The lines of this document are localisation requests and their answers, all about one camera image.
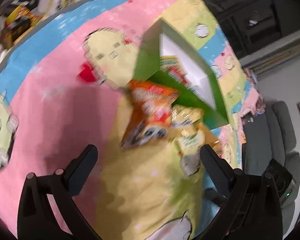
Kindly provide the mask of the orange-yellow snack bag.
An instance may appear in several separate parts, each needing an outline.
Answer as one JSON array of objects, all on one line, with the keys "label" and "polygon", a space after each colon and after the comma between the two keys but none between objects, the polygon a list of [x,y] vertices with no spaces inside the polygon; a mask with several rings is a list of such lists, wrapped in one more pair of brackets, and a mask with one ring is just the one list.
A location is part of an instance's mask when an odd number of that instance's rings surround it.
[{"label": "orange-yellow snack bag", "polygon": [[209,128],[203,122],[200,122],[197,125],[197,128],[201,130],[205,135],[204,145],[208,144],[220,157],[222,155],[222,145],[220,140],[209,130]]}]

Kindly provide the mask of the green cardboard box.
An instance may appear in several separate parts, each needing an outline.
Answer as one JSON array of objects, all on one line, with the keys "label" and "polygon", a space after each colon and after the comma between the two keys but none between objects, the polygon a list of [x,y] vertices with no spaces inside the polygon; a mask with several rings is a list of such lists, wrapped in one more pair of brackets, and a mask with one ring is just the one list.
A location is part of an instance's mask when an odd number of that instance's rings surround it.
[{"label": "green cardboard box", "polygon": [[162,19],[144,33],[133,77],[176,89],[175,103],[202,109],[203,122],[210,129],[229,123],[215,74],[198,51]]}]

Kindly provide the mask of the red snack packet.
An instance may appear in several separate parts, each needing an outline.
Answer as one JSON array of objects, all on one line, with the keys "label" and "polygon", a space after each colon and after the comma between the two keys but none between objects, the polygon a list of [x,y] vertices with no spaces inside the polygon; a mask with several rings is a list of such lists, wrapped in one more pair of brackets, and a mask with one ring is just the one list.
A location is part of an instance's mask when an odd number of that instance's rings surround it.
[{"label": "red snack packet", "polygon": [[185,77],[185,74],[183,74],[179,69],[175,67],[170,67],[168,68],[167,73],[169,76],[173,77],[176,81],[181,83],[187,89],[193,92],[195,91],[195,88],[192,85],[192,83],[190,83],[190,81]]}]

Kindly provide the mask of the orange panda snack packet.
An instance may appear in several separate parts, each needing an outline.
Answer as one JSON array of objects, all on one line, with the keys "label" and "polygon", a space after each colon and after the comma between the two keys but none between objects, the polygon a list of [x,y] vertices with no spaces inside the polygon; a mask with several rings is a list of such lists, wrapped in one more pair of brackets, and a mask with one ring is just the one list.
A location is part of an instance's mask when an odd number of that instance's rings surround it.
[{"label": "orange panda snack packet", "polygon": [[172,103],[179,92],[151,81],[131,80],[128,84],[133,112],[121,141],[121,148],[142,146],[165,139],[172,123]]}]

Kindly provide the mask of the green yellow cracker packet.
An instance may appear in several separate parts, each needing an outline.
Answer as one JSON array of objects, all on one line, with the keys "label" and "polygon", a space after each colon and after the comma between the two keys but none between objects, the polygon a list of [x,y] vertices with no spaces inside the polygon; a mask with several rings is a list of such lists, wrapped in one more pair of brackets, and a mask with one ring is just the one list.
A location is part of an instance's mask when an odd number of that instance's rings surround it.
[{"label": "green yellow cracker packet", "polygon": [[170,68],[174,68],[181,74],[185,75],[185,69],[180,64],[177,56],[161,56],[160,57],[160,69],[168,71]]}]

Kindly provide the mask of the small yellow snack packet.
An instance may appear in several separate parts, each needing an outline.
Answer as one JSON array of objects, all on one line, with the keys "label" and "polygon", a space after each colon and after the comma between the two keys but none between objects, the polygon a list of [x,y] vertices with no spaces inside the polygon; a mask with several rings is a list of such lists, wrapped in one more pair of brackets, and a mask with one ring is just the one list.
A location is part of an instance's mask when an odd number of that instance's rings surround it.
[{"label": "small yellow snack packet", "polygon": [[172,127],[183,127],[191,125],[200,120],[204,115],[201,108],[174,105],[171,108]]}]

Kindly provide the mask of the yellow snack bag on floor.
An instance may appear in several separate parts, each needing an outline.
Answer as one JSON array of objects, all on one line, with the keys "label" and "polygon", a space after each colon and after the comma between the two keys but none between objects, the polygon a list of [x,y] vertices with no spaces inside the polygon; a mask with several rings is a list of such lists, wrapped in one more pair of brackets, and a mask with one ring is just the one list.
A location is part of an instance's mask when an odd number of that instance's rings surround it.
[{"label": "yellow snack bag on floor", "polygon": [[8,14],[5,20],[5,28],[13,28],[17,24],[26,23],[29,28],[34,27],[37,25],[41,20],[42,15],[34,14],[28,7],[23,5],[16,6],[11,13]]}]

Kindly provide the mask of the colourful cartoon bed sheet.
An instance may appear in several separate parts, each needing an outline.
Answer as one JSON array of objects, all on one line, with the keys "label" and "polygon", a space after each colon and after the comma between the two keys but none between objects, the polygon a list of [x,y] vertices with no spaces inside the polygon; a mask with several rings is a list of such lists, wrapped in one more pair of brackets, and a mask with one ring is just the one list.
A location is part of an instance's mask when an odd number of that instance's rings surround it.
[{"label": "colourful cartoon bed sheet", "polygon": [[145,239],[187,214],[190,237],[204,230],[202,168],[186,178],[174,140],[122,150],[132,104],[119,86],[131,77],[143,34],[164,20],[214,73],[226,120],[213,131],[221,156],[241,167],[242,117],[256,111],[259,93],[202,0],[94,0],[61,14],[11,53],[0,92],[19,125],[9,164],[0,171],[0,218],[17,234],[21,190],[65,167],[93,144],[99,159],[74,201],[104,239]]}]

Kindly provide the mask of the grey sofa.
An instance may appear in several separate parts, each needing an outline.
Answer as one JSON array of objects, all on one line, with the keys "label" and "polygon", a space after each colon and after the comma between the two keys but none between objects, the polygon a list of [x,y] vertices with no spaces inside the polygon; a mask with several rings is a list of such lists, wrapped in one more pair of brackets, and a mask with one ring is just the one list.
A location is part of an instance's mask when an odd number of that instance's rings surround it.
[{"label": "grey sofa", "polygon": [[246,174],[273,176],[280,198],[283,233],[291,225],[300,186],[300,154],[294,151],[296,136],[284,101],[266,103],[265,112],[243,118],[246,143],[242,165]]}]

